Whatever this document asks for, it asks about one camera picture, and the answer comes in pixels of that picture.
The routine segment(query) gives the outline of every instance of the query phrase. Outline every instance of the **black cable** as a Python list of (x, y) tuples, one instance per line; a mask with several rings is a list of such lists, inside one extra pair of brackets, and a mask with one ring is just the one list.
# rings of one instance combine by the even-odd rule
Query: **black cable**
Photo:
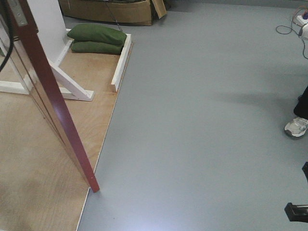
[(7, 24), (8, 30), (9, 30), (10, 46), (9, 46), (9, 50), (8, 50), (4, 60), (2, 61), (1, 65), (0, 65), (0, 71), (3, 70), (4, 66), (8, 62), (8, 60), (9, 60), (11, 54), (12, 54), (13, 45), (14, 45), (13, 26), (12, 26), (11, 18), (10, 18), (10, 15), (9, 15), (7, 2), (6, 2), (6, 0), (1, 0), (1, 3), (2, 3), (3, 10), (4, 10), (4, 14), (6, 16), (6, 24)]
[(110, 16), (112, 17), (112, 19), (114, 20), (114, 22), (117, 24), (117, 27), (119, 28), (119, 30), (120, 30), (121, 32), (123, 32), (122, 28), (120, 27), (119, 23), (117, 22), (116, 17), (114, 16), (114, 14), (112, 13), (111, 9), (109, 8), (107, 2), (106, 2), (106, 1), (104, 1), (104, 2), (105, 2), (106, 7), (107, 7), (108, 10), (109, 10)]

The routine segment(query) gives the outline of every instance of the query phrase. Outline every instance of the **white wall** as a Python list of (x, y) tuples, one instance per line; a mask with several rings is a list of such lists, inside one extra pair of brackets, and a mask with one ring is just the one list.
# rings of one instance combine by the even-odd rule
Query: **white wall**
[(28, 0), (38, 25), (38, 37), (46, 56), (56, 63), (67, 43), (65, 24), (57, 0)]

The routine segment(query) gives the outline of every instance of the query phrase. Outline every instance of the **sneaker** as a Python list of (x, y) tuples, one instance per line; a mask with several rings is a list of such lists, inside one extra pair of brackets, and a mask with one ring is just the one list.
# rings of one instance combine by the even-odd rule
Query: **sneaker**
[(284, 127), (285, 133), (292, 137), (300, 137), (304, 135), (307, 129), (308, 120), (301, 117), (293, 119)]

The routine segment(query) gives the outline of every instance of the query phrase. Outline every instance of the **gray floor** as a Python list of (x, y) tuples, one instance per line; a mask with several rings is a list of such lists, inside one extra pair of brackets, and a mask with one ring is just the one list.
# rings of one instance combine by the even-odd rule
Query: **gray floor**
[(308, 202), (308, 137), (283, 132), (308, 60), (275, 31), (293, 11), (177, 2), (123, 26), (135, 43), (79, 231), (307, 230), (284, 212)]

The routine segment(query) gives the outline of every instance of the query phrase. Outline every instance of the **green pillow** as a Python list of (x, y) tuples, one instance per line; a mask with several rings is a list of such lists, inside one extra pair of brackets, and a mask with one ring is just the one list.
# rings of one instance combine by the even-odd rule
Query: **green pillow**
[(124, 45), (127, 37), (121, 31), (97, 24), (78, 24), (67, 35), (72, 39), (104, 42), (114, 45)]
[(73, 52), (81, 53), (111, 53), (120, 54), (123, 46), (117, 46), (104, 42), (93, 42), (93, 41), (74, 41), (72, 46)]

